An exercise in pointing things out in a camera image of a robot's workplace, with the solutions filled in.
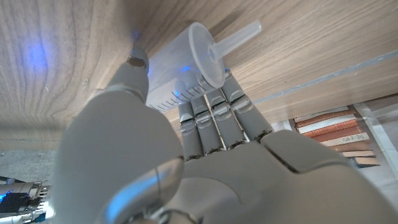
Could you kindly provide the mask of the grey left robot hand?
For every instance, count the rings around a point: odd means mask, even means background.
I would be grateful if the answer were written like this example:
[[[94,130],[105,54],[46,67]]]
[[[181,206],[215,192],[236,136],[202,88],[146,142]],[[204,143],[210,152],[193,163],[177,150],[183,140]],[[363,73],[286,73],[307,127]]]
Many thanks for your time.
[[[145,105],[149,60],[132,50],[60,143],[55,223],[396,223],[354,165],[293,131],[185,161],[165,116]]]

